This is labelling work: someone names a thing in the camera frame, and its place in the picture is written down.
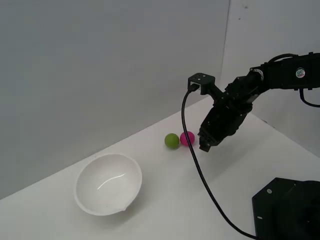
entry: white table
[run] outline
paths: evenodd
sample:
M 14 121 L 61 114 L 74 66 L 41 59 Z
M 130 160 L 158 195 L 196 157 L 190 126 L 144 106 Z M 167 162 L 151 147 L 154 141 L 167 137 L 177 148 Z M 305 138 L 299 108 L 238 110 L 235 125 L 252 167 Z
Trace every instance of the white table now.
M 212 106 L 206 98 L 186 109 L 198 133 Z M 180 112 L 0 201 L 1 240 L 240 240 L 207 195 L 189 149 L 168 150 L 167 133 L 182 132 Z M 126 153 L 143 180 L 135 202 L 112 216 L 91 216 L 73 198 L 76 176 L 100 154 Z M 251 198 L 273 178 L 320 181 L 320 159 L 249 115 L 238 132 L 209 153 L 195 147 L 221 207 L 242 230 L 254 233 Z

